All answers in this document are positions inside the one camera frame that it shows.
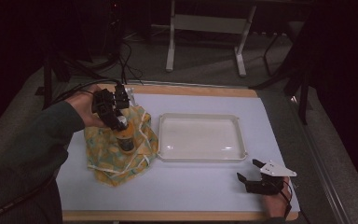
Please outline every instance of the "plastic tray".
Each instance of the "plastic tray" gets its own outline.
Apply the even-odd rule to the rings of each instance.
[[[242,161],[247,152],[233,115],[160,116],[158,156],[163,161]]]

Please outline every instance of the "metal stand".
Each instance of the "metal stand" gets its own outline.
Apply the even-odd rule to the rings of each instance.
[[[246,38],[249,34],[256,6],[251,7],[247,19],[231,19],[176,14],[175,0],[172,0],[171,3],[170,45],[168,48],[167,65],[165,67],[167,72],[173,71],[173,62],[175,54],[175,29],[181,29],[227,34],[241,34],[241,42],[237,47],[235,47],[234,53],[237,61],[239,75],[241,77],[246,76],[245,66],[242,58],[242,51],[245,45]]]

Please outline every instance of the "table surface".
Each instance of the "table surface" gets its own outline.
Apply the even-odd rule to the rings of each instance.
[[[101,85],[112,89],[113,86]],[[239,162],[152,161],[144,174],[118,186],[98,183],[87,169],[83,132],[74,134],[57,183],[64,220],[258,220],[261,196],[247,193],[236,173],[260,179],[252,159],[283,164],[265,108],[254,91],[174,86],[134,86],[135,100],[158,133],[163,113],[230,114],[239,117],[248,157]],[[294,193],[292,212],[299,205]]]

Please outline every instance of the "yellow cloth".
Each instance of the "yellow cloth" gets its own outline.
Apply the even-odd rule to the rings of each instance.
[[[109,186],[118,186],[144,172],[158,151],[158,138],[150,128],[150,115],[141,106],[130,106],[121,112],[134,125],[136,150],[132,154],[119,150],[109,128],[86,128],[84,132],[88,167],[98,181]]]

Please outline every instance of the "dark background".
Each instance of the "dark background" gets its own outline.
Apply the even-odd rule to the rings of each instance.
[[[120,17],[124,25],[142,32],[146,38],[150,38],[151,23],[169,24],[170,1],[125,2]],[[90,7],[81,0],[35,0],[20,5],[0,0],[0,116],[28,76],[42,66],[47,53],[65,50],[78,59],[89,60],[90,54],[99,50],[119,50],[119,43],[105,45],[100,35],[90,35],[91,29],[98,29],[94,34],[101,34],[109,19],[106,1],[98,3]],[[197,10],[192,4],[184,2],[178,9]],[[318,54],[312,59],[316,66],[311,72],[311,85],[358,171],[358,1],[332,1],[327,5],[310,11],[317,16],[308,21],[308,39],[303,40],[301,50],[296,52],[294,48],[291,52],[300,60],[307,47],[318,43]],[[308,9],[290,8],[286,19],[307,18]],[[259,7],[253,31],[279,32],[283,16],[278,11],[268,5]],[[204,12],[241,14],[235,6],[222,12],[210,5]],[[94,27],[95,22],[103,25]]]

